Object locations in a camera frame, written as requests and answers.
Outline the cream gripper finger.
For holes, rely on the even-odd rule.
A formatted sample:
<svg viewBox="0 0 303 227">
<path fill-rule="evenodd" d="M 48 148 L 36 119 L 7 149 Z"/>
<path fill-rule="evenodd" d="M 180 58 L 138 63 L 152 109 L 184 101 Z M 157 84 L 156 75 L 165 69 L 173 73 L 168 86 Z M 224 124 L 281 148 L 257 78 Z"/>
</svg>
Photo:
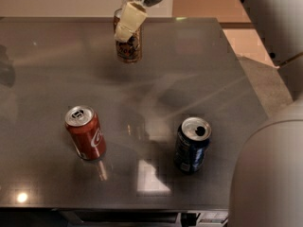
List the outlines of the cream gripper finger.
<svg viewBox="0 0 303 227">
<path fill-rule="evenodd" d="M 146 9 L 138 1 L 127 2 L 121 11 L 119 21 L 115 29 L 115 39 L 126 43 L 141 27 L 147 18 Z"/>
</svg>

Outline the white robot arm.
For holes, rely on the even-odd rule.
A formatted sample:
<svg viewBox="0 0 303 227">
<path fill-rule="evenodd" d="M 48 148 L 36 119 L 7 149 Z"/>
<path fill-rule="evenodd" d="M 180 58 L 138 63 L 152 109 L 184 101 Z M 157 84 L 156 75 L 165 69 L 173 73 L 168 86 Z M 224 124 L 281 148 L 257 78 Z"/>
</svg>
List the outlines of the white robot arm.
<svg viewBox="0 0 303 227">
<path fill-rule="evenodd" d="M 302 227 L 302 0 L 244 0 L 282 77 L 285 99 L 245 142 L 230 190 L 228 227 Z"/>
</svg>

